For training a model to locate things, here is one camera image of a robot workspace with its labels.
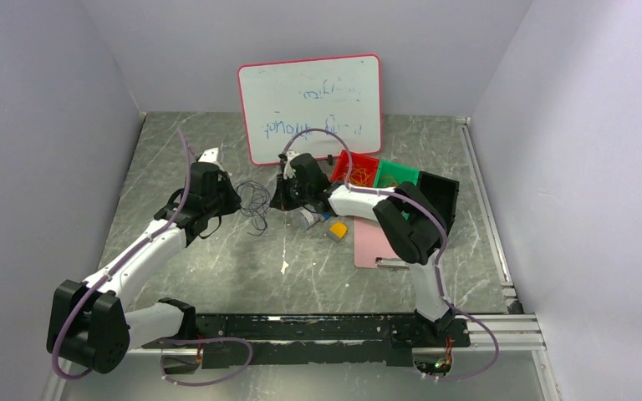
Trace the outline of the red plastic bin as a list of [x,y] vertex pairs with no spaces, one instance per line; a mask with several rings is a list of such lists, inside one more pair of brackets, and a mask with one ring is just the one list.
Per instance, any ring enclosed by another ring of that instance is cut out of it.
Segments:
[[343,150],[330,176],[331,181],[344,181],[349,178],[351,185],[373,187],[380,160]]

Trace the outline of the green plastic bin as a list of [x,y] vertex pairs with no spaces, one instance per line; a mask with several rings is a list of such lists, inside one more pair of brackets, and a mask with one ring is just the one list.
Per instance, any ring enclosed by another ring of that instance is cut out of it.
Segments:
[[376,171],[373,187],[396,187],[406,181],[416,184],[418,182],[419,175],[420,171],[415,168],[382,160]]

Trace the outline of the black plastic bin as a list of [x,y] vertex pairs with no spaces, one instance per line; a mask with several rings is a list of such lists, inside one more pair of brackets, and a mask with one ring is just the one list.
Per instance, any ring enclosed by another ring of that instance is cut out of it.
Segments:
[[456,219],[460,182],[421,170],[417,186],[439,212],[445,222],[446,233],[449,234]]

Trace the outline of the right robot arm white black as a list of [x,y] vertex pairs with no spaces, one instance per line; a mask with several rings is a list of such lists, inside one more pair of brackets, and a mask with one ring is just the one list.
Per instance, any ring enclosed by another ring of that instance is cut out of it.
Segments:
[[376,222],[393,252],[411,272],[420,340],[439,345],[450,333],[456,315],[441,282],[441,256],[446,250],[446,223],[420,189],[403,182],[375,189],[332,182],[308,153],[279,155],[280,172],[270,206],[280,211],[308,209],[329,216],[350,216]]

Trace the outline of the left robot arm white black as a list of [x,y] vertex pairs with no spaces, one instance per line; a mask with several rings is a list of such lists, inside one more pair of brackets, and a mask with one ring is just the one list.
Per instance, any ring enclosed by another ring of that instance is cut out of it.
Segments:
[[83,281],[63,281],[54,291],[46,349],[53,370],[71,379],[64,359],[86,373],[109,373],[125,354],[154,341],[184,348],[198,337],[196,309],[173,298],[129,311],[135,294],[156,269],[205,238],[211,219],[240,208],[229,174],[217,162],[196,161],[186,183],[159,209],[145,231],[109,265]]

